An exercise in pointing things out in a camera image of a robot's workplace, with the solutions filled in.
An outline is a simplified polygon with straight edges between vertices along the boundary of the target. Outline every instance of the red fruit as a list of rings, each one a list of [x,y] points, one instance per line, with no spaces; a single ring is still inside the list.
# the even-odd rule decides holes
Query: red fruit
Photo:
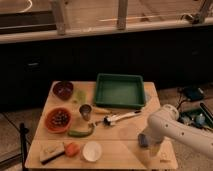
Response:
[[[68,157],[73,157],[78,154],[80,151],[80,147],[78,144],[71,142],[70,144],[65,146],[65,154]]]

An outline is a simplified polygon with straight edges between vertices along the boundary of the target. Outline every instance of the green plastic bin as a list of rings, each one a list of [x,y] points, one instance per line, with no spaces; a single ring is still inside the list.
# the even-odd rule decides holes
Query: green plastic bin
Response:
[[[142,76],[98,74],[94,103],[100,107],[141,109],[146,104]]]

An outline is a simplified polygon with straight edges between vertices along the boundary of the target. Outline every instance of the small white bowl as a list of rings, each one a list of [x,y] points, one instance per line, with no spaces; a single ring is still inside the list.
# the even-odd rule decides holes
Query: small white bowl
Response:
[[[102,155],[101,145],[96,141],[89,141],[84,145],[83,156],[89,162],[97,161]]]

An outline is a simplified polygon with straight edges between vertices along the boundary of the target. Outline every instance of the green vegetable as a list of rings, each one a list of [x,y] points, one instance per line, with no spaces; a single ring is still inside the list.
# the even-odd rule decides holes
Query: green vegetable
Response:
[[[91,135],[94,132],[94,130],[95,130],[95,125],[94,124],[90,124],[89,127],[90,127],[90,130],[86,131],[86,132],[76,131],[76,130],[69,130],[68,131],[68,135],[70,137],[77,137],[77,138],[87,137],[87,136]]]

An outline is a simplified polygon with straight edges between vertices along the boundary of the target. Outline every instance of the cup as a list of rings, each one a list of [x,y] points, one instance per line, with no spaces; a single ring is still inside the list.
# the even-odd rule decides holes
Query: cup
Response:
[[[81,113],[82,118],[85,121],[89,121],[90,117],[91,117],[91,111],[92,111],[92,107],[88,104],[83,104],[80,108],[79,108],[79,112]]]

